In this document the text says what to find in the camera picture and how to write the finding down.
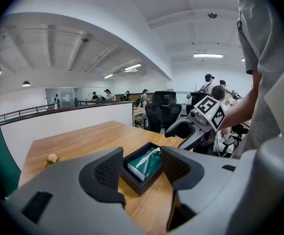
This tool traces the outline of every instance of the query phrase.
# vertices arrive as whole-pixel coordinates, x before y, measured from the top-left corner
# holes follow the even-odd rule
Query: wooden table
[[[136,110],[133,110],[133,115],[141,114],[145,112],[145,108],[138,107]]]
[[[147,142],[178,147],[178,138],[135,128],[116,121],[34,141],[20,175],[19,186],[25,184],[45,167],[45,159],[55,153],[62,160],[74,159],[91,152],[123,147],[127,156]],[[164,173],[139,197],[122,179],[118,191],[124,194],[128,215],[150,235],[166,234],[166,223],[172,202],[172,187]]]

